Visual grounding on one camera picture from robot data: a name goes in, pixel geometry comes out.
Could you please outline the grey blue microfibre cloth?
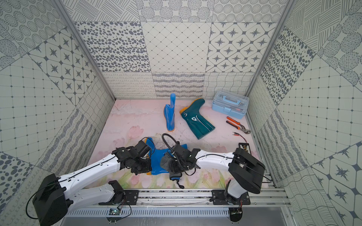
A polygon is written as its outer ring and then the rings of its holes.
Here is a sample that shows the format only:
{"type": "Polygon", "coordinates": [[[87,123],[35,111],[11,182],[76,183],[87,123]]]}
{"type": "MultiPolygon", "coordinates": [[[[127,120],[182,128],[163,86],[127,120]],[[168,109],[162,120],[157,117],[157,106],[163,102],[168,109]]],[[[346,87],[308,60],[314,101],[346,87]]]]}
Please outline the grey blue microfibre cloth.
{"type": "Polygon", "coordinates": [[[169,153],[166,152],[165,155],[161,158],[160,166],[169,172],[169,179],[176,182],[179,188],[184,189],[185,187],[180,184],[180,179],[182,177],[181,172],[175,172],[173,169],[173,163],[176,162],[176,159],[169,153]]]}

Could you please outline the blue rubber boot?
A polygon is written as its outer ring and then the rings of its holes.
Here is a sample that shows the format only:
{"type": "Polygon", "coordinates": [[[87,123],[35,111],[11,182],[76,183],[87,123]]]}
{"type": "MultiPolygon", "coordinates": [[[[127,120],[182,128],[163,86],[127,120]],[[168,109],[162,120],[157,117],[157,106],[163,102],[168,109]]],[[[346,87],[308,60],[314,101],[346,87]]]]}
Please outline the blue rubber boot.
{"type": "Polygon", "coordinates": [[[153,139],[147,137],[145,143],[151,148],[149,151],[149,156],[151,158],[151,171],[147,175],[159,175],[163,173],[169,173],[160,166],[161,158],[165,155],[166,152],[170,152],[169,149],[156,149],[153,139]]]}
{"type": "Polygon", "coordinates": [[[173,131],[175,128],[174,119],[175,119],[175,102],[176,95],[172,93],[170,95],[170,104],[166,104],[164,108],[164,117],[166,119],[166,128],[168,131],[173,131]]]}

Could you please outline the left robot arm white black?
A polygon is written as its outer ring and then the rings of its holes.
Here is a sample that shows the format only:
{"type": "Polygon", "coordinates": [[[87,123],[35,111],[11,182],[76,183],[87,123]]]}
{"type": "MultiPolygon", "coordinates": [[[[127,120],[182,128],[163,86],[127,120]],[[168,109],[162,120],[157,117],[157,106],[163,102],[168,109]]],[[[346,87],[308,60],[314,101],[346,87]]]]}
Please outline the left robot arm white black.
{"type": "Polygon", "coordinates": [[[55,174],[45,177],[28,201],[34,206],[35,219],[42,226],[52,226],[68,212],[83,207],[99,203],[125,204],[125,191],[116,180],[95,188],[87,186],[122,169],[130,169],[135,175],[150,172],[153,148],[153,140],[145,137],[135,146],[119,147],[80,170],[59,177],[55,174]]]}

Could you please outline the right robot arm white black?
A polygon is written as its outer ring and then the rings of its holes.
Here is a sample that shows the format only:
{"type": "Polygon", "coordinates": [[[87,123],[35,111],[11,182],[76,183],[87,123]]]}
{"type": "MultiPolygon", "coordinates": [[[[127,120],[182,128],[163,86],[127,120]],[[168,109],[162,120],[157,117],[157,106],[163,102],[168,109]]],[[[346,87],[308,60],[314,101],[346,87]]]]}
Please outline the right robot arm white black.
{"type": "Polygon", "coordinates": [[[169,173],[186,173],[192,169],[217,169],[228,171],[233,179],[225,188],[225,196],[238,199],[246,192],[261,193],[265,165],[243,148],[229,153],[212,153],[194,148],[183,148],[171,135],[161,135],[162,141],[169,148],[171,157],[169,173]]]}

